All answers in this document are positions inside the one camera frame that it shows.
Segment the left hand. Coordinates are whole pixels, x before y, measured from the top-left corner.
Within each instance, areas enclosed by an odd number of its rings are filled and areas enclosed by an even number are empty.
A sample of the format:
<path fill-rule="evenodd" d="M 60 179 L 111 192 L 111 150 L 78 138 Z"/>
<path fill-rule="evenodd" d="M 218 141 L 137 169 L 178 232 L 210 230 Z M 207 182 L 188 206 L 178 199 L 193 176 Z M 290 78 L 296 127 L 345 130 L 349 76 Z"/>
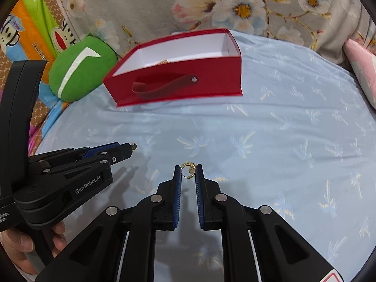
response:
<path fill-rule="evenodd" d="M 52 231 L 56 233 L 53 239 L 54 249 L 52 250 L 54 258 L 67 246 L 64 236 L 65 230 L 64 222 L 59 222 L 52 227 Z M 34 242 L 27 234 L 15 228 L 10 228 L 1 232 L 1 244 L 15 266 L 26 274 L 37 274 L 25 255 L 26 253 L 32 253 L 35 249 Z"/>

